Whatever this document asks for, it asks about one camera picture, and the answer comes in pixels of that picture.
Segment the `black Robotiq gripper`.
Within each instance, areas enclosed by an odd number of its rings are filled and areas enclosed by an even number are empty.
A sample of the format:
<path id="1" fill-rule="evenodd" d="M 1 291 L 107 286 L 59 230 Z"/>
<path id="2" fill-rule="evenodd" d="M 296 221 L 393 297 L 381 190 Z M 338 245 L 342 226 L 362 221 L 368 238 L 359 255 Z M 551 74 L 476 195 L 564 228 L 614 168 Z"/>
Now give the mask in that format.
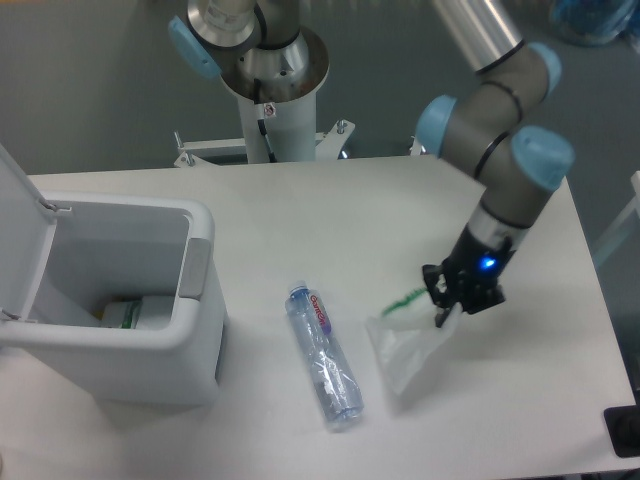
<path id="1" fill-rule="evenodd" d="M 442 265 L 422 266 L 423 281 L 437 312 L 435 326 L 442 328 L 462 310 L 476 314 L 505 301 L 499 277 L 513 256 L 507 235 L 497 247 L 478 240 L 466 226 Z"/>

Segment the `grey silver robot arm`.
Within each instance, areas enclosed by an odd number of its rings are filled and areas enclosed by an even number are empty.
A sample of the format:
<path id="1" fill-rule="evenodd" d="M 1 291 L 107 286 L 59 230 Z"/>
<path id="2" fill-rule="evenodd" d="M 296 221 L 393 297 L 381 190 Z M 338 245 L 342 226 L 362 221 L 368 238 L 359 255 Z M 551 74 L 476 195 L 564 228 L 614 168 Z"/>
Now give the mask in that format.
<path id="1" fill-rule="evenodd" d="M 452 252 L 422 269 L 442 326 L 455 308 L 475 314 L 503 301 L 500 275 L 575 154 L 563 137 L 523 125 L 561 78 L 555 52 L 525 41 L 498 1 L 438 1 L 435 10 L 480 84 L 466 99 L 432 100 L 415 138 L 484 188 Z M 298 2 L 191 1 L 168 34 L 195 72 L 236 97 L 250 162 L 319 158 L 316 93 L 329 59 Z"/>

